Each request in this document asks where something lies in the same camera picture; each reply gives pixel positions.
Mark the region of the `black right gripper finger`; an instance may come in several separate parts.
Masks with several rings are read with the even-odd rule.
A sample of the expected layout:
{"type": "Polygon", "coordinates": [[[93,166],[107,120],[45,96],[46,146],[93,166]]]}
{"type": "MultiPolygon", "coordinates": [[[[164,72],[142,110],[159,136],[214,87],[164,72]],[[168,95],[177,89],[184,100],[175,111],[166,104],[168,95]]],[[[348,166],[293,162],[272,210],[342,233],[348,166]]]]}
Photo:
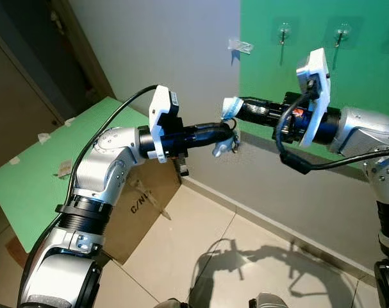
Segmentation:
{"type": "Polygon", "coordinates": [[[243,106],[249,110],[282,110],[282,103],[271,101],[268,99],[260,99],[257,97],[239,97],[243,102],[243,106]]]}
{"type": "Polygon", "coordinates": [[[279,110],[266,108],[242,108],[240,111],[241,120],[262,126],[277,126],[281,117],[282,112],[279,110]]]}

